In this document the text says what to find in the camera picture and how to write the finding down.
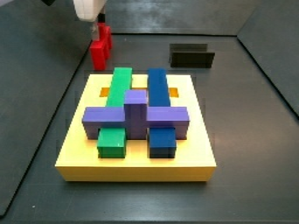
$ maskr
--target block structure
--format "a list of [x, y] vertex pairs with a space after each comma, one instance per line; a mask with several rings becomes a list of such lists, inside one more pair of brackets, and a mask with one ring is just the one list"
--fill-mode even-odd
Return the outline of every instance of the block structure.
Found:
[[[148, 157], [145, 140], [125, 141], [125, 158], [100, 158], [96, 140], [88, 140], [81, 117], [86, 105], [105, 107], [106, 98], [98, 97], [109, 87], [112, 75], [92, 74], [80, 97], [69, 131], [60, 149], [56, 169], [66, 181], [208, 181], [216, 162], [201, 119], [201, 111], [189, 75], [166, 75], [169, 88], [177, 88], [173, 107], [186, 107], [189, 128], [185, 140], [176, 141], [174, 159]], [[146, 88], [146, 74], [133, 75], [132, 86]]]
[[[145, 140], [146, 128], [149, 128], [149, 158], [173, 158], [174, 140], [182, 140], [186, 136], [189, 125], [186, 108], [166, 106], [170, 105], [170, 100], [162, 69], [149, 69], [148, 94], [149, 106], [152, 105], [152, 107], [146, 107], [145, 90], [129, 89], [128, 71], [132, 73], [132, 70], [126, 68], [116, 68], [114, 70], [106, 106], [104, 108], [86, 107], [85, 109], [81, 122], [88, 139], [97, 138], [100, 158], [122, 158], [125, 156], [122, 147], [126, 145], [126, 139]], [[113, 129], [116, 129], [116, 137], [112, 136]]]

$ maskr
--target toy block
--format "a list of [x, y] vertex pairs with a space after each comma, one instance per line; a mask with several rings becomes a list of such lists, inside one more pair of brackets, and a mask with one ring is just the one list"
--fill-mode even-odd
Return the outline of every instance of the toy block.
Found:
[[[132, 85], [132, 68], [129, 67], [116, 67], [112, 81], [109, 84], [109, 94], [106, 97], [106, 107], [122, 107], [125, 100], [125, 91], [130, 88]], [[120, 139], [126, 139], [126, 131], [124, 128], [110, 129], [101, 128], [98, 132], [97, 139], [97, 148], [102, 149], [102, 153], [98, 153], [101, 158], [124, 158], [125, 157], [125, 145], [118, 146]]]
[[190, 120], [186, 107], [148, 107], [145, 119], [153, 126], [164, 126], [166, 123], [184, 125]]
[[170, 67], [210, 68], [214, 52], [206, 50], [206, 44], [170, 44]]
[[[165, 70], [148, 69], [148, 106], [170, 107]], [[174, 128], [149, 128], [149, 158], [173, 158], [174, 155]]]
[[148, 69], [146, 88], [148, 88], [148, 106], [170, 107], [170, 99], [169, 99], [164, 69], [161, 68]]
[[144, 90], [125, 91], [126, 139], [145, 140], [146, 98]]
[[189, 115], [185, 107], [148, 107], [146, 127], [148, 128], [174, 128], [174, 138], [186, 138], [189, 126]]
[[137, 127], [137, 129], [126, 127], [125, 128], [125, 139], [126, 140], [145, 140], [146, 128]]
[[[125, 158], [98, 158], [97, 142], [88, 140], [81, 117], [86, 105], [105, 106], [97, 92], [109, 87], [112, 74], [92, 74], [60, 149], [56, 169], [65, 181], [177, 182], [208, 181], [216, 168], [201, 110], [189, 75], [166, 75], [169, 88], [177, 88], [174, 105], [186, 107], [190, 118], [186, 140], [176, 141], [174, 159], [148, 157], [148, 141], [125, 141]], [[132, 86], [146, 88], [146, 74], [133, 75]]]
[[144, 90], [125, 91], [125, 120], [129, 123], [145, 123], [146, 98]]
[[110, 30], [104, 23], [97, 23], [97, 28], [98, 40], [92, 41], [89, 52], [94, 70], [105, 70], [109, 49], [112, 48]]
[[81, 122], [97, 125], [101, 122], [124, 122], [125, 111], [122, 107], [86, 107]]
[[116, 67], [106, 97], [106, 107], [122, 107], [125, 91], [132, 85], [132, 68]]
[[173, 158], [176, 150], [174, 130], [149, 129], [149, 158]]
[[106, 69], [104, 45], [105, 45], [105, 43], [102, 41], [92, 41], [90, 46], [89, 46], [89, 53], [90, 53], [90, 59], [92, 59], [94, 70], [105, 70]]
[[86, 107], [81, 118], [88, 139], [97, 139], [98, 129], [124, 128], [125, 112], [122, 107]]
[[101, 129], [97, 137], [100, 158], [124, 158], [126, 150], [125, 129]]

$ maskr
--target black object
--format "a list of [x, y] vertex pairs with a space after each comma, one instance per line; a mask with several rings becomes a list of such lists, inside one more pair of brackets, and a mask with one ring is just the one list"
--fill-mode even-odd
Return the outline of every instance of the black object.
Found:
[[237, 39], [299, 116], [299, 1], [265, 0]]
[[48, 6], [53, 4], [56, 0], [41, 0]]
[[97, 22], [98, 23], [105, 23], [106, 22], [105, 13], [98, 13], [97, 14]]
[[206, 44], [169, 44], [170, 67], [210, 68], [214, 52]]
[[89, 45], [73, 8], [42, 6], [22, 0], [0, 8], [0, 216]]

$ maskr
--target purple block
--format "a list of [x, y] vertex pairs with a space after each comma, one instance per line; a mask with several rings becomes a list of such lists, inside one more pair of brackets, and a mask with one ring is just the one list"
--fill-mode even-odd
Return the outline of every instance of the purple block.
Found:
[[86, 107], [81, 118], [82, 123], [122, 122], [124, 120], [122, 107]]
[[126, 90], [124, 104], [146, 104], [145, 90]]
[[124, 128], [125, 111], [122, 107], [86, 107], [81, 118], [88, 139], [98, 138], [100, 128]]
[[125, 137], [128, 140], [145, 140], [146, 127], [144, 125], [128, 125], [125, 127]]
[[144, 90], [125, 91], [126, 139], [145, 139], [146, 98]]
[[148, 128], [174, 128], [176, 139], [185, 139], [189, 127], [189, 115], [185, 107], [148, 107]]

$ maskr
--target blue block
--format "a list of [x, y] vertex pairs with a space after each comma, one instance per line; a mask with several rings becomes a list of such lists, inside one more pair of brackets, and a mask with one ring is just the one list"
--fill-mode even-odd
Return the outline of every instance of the blue block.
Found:
[[149, 158], [174, 158], [174, 128], [150, 128], [148, 138]]
[[161, 68], [148, 69], [146, 78], [148, 106], [170, 107], [165, 70]]

